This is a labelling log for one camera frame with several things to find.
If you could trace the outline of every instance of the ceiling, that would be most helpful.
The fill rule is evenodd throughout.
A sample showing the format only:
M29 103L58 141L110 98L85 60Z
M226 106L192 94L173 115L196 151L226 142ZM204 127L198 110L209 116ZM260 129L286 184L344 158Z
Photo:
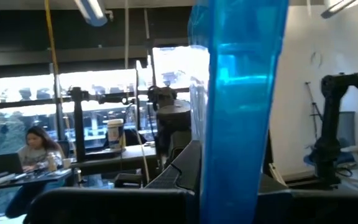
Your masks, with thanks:
M74 0L49 0L51 9L77 9ZM124 8L125 0L104 0L106 9ZM129 7L192 6L195 0L128 0ZM0 0L0 10L44 10L44 0Z

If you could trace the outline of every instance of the metal pole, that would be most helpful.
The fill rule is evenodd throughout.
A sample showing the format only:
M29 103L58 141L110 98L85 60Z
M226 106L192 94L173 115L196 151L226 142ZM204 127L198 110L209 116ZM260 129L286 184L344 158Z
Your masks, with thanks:
M60 102L60 83L59 78L57 77L59 74L55 72L53 68L53 64L49 64L49 72L53 74L53 92L54 92L54 101L56 105L56 115L55 115L55 127L57 132L58 140L64 140L65 136L65 127L64 127L64 120L63 120L63 109L62 104Z
M149 16L147 15L147 9L144 9L144 23L145 23L145 29L146 29L147 55L150 55L150 63L152 66L153 86L157 86L157 80L155 78L155 65L154 65L154 54L153 54L154 41L152 39L150 39Z
M140 130L140 100L139 100L139 71L136 68L136 84L135 84L135 100L136 100L136 130L139 131Z
M84 122L81 102L84 100L84 93L80 87L73 87L70 92L74 101L74 129L77 162L85 161L85 140Z

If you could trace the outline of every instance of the black stand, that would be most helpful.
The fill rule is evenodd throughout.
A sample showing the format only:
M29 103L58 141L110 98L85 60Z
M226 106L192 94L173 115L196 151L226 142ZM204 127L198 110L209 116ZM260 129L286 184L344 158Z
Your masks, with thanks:
M87 91L82 91L80 87L73 87L68 93L74 101L74 129L76 144L77 162L85 161L85 141L84 141L84 122L81 102L89 100L90 96Z

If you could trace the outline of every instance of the yellow cable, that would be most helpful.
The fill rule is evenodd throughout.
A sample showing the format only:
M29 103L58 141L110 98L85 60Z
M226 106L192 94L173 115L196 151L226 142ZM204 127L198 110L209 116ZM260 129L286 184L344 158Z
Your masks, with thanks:
M57 57L56 57L56 47L55 47L55 39L53 38L53 27L52 27L52 18L50 16L50 4L49 0L44 1L45 4L45 15L47 18L47 26L48 26L48 36L49 36L49 43L50 43L50 50L52 53L52 63L53 63L53 71L56 74L56 78L59 79L59 70L58 70L58 64L57 64ZM63 97L62 93L59 94L60 96L60 103L63 105ZM65 113L64 120L66 122L66 127L70 131L70 123L68 122L68 115ZM77 157L77 150L75 144L70 140L70 134L68 135L68 142L71 144L74 156Z

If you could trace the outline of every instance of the gray sweater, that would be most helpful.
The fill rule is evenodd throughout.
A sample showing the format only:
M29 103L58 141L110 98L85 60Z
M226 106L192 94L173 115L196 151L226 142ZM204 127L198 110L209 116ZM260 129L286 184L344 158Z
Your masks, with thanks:
M32 149L29 146L23 146L19 150L20 159L22 161L22 166L36 166L38 169L47 168L49 165L48 155L54 155L54 161L56 166L62 165L62 155L59 150L53 149Z

